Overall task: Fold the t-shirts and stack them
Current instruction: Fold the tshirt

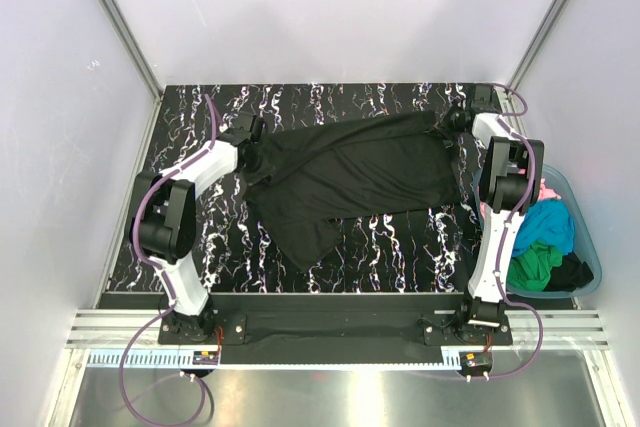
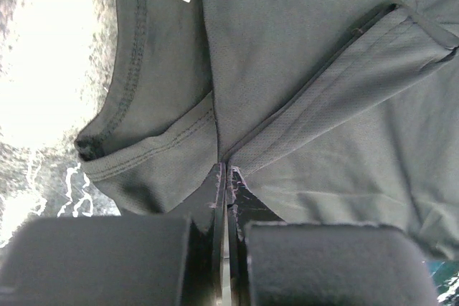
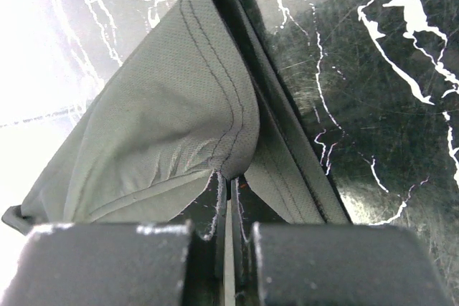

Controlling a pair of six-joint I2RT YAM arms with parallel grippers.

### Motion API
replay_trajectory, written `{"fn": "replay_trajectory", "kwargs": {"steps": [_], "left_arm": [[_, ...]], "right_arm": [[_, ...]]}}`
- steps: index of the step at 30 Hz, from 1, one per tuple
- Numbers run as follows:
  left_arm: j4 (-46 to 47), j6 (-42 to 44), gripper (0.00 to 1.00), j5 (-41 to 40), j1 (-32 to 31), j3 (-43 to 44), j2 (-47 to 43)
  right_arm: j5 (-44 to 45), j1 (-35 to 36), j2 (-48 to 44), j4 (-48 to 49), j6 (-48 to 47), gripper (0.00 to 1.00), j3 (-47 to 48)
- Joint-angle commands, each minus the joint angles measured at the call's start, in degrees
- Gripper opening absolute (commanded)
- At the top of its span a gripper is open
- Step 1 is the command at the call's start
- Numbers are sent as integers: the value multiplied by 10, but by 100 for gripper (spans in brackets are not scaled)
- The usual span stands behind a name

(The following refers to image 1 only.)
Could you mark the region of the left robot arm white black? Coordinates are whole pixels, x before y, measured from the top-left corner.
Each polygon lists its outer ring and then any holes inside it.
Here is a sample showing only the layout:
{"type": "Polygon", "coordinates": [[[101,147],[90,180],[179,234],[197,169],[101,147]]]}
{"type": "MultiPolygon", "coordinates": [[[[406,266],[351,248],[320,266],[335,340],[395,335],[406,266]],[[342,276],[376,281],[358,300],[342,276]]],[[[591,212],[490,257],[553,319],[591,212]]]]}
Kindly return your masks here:
{"type": "Polygon", "coordinates": [[[157,173],[143,171],[134,180],[125,236],[167,294],[163,327],[169,332],[201,341],[217,331],[192,255],[197,200],[221,178],[260,165],[254,150],[265,131],[261,117],[241,114],[185,160],[157,173]]]}

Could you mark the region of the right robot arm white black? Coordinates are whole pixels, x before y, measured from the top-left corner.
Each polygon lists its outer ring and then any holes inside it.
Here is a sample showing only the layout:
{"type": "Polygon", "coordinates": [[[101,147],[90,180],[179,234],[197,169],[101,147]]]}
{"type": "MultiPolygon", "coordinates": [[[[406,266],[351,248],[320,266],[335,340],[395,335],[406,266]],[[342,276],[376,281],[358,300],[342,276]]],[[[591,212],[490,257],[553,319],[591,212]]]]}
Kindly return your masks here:
{"type": "Polygon", "coordinates": [[[516,98],[511,88],[490,82],[477,84],[466,106],[454,106],[445,124],[453,131],[467,131],[486,148],[478,185],[484,203],[482,240],[463,300],[443,331],[462,344],[480,345],[509,331],[506,308],[508,270],[518,232],[539,196],[544,143],[514,130],[509,117],[521,117],[528,106],[521,100],[518,112],[493,112],[492,101],[501,89],[516,98]]]}

